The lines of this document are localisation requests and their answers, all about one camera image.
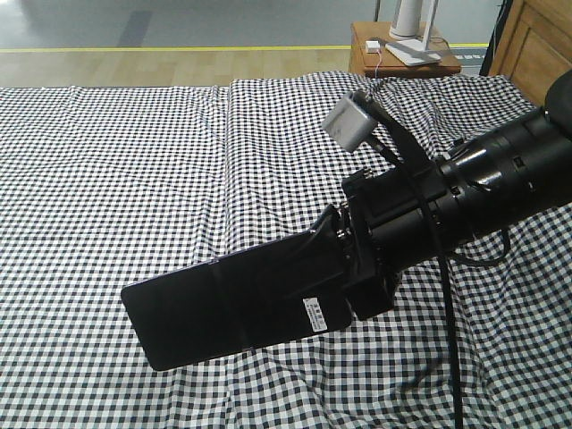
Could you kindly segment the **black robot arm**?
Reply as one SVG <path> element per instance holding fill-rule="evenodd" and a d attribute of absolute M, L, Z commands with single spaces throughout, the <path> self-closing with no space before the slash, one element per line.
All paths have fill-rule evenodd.
<path fill-rule="evenodd" d="M 305 246 L 303 296 L 340 295 L 363 320 L 392 308 L 398 272 L 571 199 L 569 73 L 543 107 L 433 159 L 360 90 L 323 126 L 345 150 L 367 143 L 391 164 L 345 179 L 347 206 L 324 211 Z"/>

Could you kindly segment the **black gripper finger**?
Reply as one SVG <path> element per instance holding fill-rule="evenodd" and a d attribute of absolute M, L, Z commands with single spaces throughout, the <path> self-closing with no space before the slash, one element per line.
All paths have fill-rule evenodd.
<path fill-rule="evenodd" d="M 339 211 L 328 206 L 312 225 L 311 239 L 305 246 L 305 274 L 311 286 L 344 282 L 349 262 L 344 239 L 339 237 L 343 226 Z"/>

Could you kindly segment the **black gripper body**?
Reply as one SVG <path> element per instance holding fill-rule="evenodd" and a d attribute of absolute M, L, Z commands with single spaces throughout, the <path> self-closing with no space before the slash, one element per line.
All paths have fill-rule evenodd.
<path fill-rule="evenodd" d="M 397 169 L 374 175 L 359 170 L 342 181 L 349 220 L 349 284 L 344 294 L 360 320 L 394 307 L 398 274 L 436 255 L 420 203 L 446 195 L 442 175 L 429 169 L 413 177 L 417 196 Z"/>

